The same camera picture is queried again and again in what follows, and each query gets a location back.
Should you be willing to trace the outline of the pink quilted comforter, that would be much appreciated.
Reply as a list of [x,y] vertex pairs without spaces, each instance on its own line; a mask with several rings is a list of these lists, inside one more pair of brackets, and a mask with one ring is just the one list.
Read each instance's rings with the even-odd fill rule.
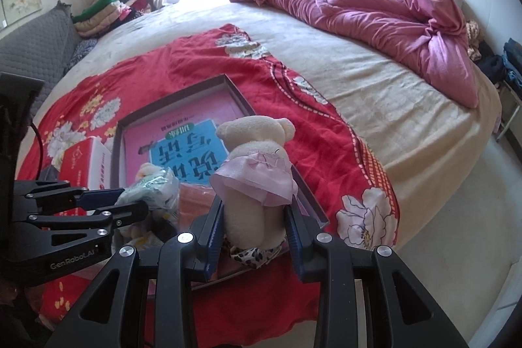
[[230,0],[283,10],[316,29],[361,41],[443,95],[479,103],[465,16],[454,0]]

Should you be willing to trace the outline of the plush bear purple dress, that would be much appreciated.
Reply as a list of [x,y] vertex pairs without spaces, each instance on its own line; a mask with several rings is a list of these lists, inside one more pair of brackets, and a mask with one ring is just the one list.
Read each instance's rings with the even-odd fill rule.
[[139,167],[139,170],[135,175],[134,181],[138,182],[144,178],[155,176],[162,170],[163,168],[158,165],[152,164],[150,162],[145,162]]

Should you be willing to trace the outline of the green white tissue pack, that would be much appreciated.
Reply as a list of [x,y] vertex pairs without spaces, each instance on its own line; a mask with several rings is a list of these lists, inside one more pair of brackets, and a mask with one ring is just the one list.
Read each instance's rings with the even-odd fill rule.
[[163,218],[172,225],[178,223],[180,181],[172,169],[162,167],[155,176],[133,182],[121,195],[115,205],[144,201],[155,219]]

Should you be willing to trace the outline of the red tissue box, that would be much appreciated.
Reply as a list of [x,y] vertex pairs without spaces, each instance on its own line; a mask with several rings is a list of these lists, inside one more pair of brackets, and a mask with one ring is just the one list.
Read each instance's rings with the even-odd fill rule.
[[97,137],[70,146],[63,156],[58,177],[72,187],[108,189],[111,183],[111,151]]

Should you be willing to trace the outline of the pink cloth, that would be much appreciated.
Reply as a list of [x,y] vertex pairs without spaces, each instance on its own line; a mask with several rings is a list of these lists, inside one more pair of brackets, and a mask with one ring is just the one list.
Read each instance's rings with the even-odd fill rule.
[[214,197],[215,192],[210,186],[181,183],[177,230],[188,231],[195,218],[206,215]]

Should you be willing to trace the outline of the red floral blanket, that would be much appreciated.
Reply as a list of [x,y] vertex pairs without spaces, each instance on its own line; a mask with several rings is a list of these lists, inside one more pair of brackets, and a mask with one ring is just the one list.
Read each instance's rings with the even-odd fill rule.
[[[265,48],[247,49],[250,37],[234,25],[181,37],[88,77],[60,97],[39,124],[20,168],[29,180],[39,165],[87,137],[111,144],[118,121],[187,86],[224,74],[257,114],[296,120],[290,160],[329,219],[327,231],[359,248],[393,246],[399,206],[389,178],[373,152],[327,101],[303,88],[301,76]],[[319,288],[301,283],[283,255],[195,293],[201,347],[250,345],[278,337],[318,313]]]

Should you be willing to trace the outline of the grey quilted headboard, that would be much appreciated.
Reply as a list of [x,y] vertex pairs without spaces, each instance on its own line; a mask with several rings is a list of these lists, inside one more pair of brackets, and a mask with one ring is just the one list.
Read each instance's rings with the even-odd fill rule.
[[80,42],[71,6],[62,2],[1,39],[1,70],[44,82],[31,107],[32,116],[66,75]]

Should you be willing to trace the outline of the blue clothes pile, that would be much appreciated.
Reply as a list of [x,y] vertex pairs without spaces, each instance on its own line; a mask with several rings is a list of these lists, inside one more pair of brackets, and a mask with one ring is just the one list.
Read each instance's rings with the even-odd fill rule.
[[477,62],[477,66],[494,85],[507,83],[521,97],[521,60],[521,44],[509,38],[503,45],[502,55],[484,56]]

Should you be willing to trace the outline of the plush bear pink dress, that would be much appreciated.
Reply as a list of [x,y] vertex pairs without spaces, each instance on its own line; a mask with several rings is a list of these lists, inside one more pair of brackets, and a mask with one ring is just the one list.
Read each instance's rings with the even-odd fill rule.
[[241,250],[274,249],[286,231],[283,209],[298,194],[284,145],[296,129],[287,118],[244,116],[218,126],[228,157],[210,176],[224,204],[225,233]]

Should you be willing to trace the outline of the leopard print scrunchie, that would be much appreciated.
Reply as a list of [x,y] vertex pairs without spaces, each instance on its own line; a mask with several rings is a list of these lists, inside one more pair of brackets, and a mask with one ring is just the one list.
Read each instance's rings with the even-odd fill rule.
[[241,248],[226,245],[230,258],[246,268],[257,269],[270,263],[282,250],[283,244],[275,248],[261,249],[258,247],[243,250]]

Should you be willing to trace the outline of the stack of folded clothes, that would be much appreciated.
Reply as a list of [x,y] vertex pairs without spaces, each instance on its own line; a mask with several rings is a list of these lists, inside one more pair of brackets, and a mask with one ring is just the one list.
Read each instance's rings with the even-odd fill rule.
[[72,22],[82,39],[98,39],[153,9],[150,0],[97,0]]

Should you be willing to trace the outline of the dark patterned pillow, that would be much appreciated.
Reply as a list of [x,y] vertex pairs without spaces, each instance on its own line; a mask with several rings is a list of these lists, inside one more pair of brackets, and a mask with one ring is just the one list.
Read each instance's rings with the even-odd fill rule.
[[97,39],[87,39],[82,40],[78,43],[72,56],[64,68],[64,74],[67,74],[69,71],[75,67],[79,61],[84,59],[93,49],[97,46]]

